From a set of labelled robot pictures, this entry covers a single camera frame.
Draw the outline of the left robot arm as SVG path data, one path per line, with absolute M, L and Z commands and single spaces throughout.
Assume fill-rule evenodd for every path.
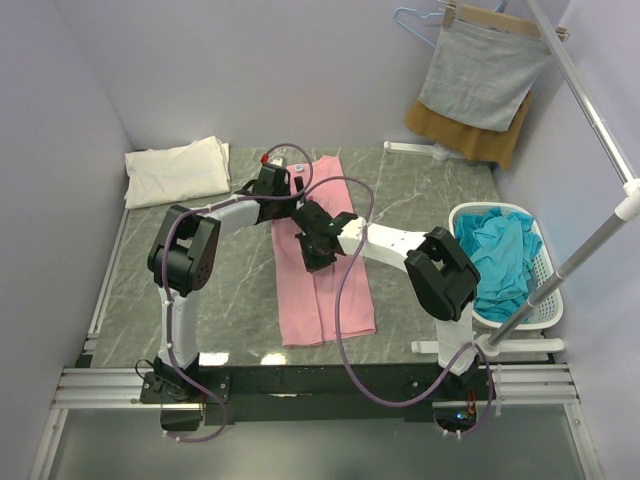
M 196 340 L 199 291 L 213 272 L 219 241 L 262 222 L 290 217 L 305 181 L 278 165 L 265 164 L 258 178 L 229 198 L 201 207 L 171 206 L 147 259 L 162 303 L 162 339 L 157 358 L 176 367 L 164 389 L 176 401 L 193 399 L 200 388 Z

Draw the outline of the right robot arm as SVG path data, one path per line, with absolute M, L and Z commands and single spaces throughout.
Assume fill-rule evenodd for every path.
M 292 216 L 305 268 L 315 272 L 338 256 L 363 257 L 395 267 L 408 275 L 420 306 L 436 321 L 439 387 L 460 399 L 474 386 L 469 368 L 475 350 L 472 310 L 480 273 L 451 233 L 436 227 L 428 233 L 369 223 L 354 213 L 332 217 L 309 201 Z

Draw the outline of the pink t shirt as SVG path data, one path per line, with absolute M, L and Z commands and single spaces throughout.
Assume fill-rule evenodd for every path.
M 314 172 L 306 165 L 289 165 L 293 176 L 304 182 L 328 182 L 310 194 L 331 216 L 352 212 L 353 206 L 337 156 L 323 156 L 314 162 Z M 306 271 L 299 241 L 300 229 L 289 218 L 271 223 L 275 258 L 279 325 L 282 343 L 291 346 L 316 346 L 336 339 L 335 298 L 338 284 L 346 272 L 350 259 L 338 256 L 335 263 L 315 273 Z M 352 267 L 341 295 L 341 336 L 344 338 L 373 334 L 376 330 L 374 307 L 364 260 L 359 258 Z

